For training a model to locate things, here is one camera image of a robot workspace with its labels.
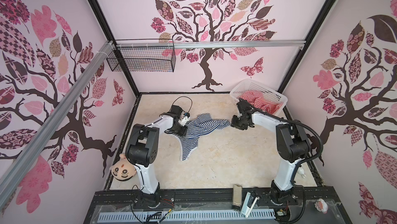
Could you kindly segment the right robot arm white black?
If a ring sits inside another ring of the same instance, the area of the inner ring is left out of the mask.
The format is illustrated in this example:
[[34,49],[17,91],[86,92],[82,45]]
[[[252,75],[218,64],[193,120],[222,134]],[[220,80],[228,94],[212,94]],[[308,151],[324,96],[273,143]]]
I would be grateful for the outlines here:
[[275,179],[271,183],[270,198],[280,205],[293,195],[295,176],[304,158],[311,151],[304,127],[258,109],[244,99],[237,103],[239,115],[232,117],[231,127],[245,131],[261,126],[276,136],[277,152],[281,157]]

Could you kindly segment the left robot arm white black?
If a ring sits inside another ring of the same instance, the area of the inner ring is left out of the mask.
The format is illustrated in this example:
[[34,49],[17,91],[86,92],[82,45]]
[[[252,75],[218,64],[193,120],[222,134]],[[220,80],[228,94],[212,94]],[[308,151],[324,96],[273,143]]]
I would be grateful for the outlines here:
[[187,133],[186,123],[190,113],[172,105],[149,124],[135,124],[129,136],[125,155],[138,172],[142,199],[150,203],[160,203],[160,183],[156,178],[153,163],[158,154],[159,136],[170,132],[179,136]]

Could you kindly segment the blue white striped tank top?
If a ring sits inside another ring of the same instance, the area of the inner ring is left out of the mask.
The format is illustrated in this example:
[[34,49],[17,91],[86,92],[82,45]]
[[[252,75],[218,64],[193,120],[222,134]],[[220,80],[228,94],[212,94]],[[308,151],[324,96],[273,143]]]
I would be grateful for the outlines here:
[[165,133],[177,138],[181,148],[180,161],[186,161],[191,153],[198,148],[198,140],[201,136],[208,135],[215,130],[223,130],[230,125],[231,122],[227,119],[214,119],[211,114],[202,113],[186,123],[185,136],[175,134],[171,130],[166,130]]

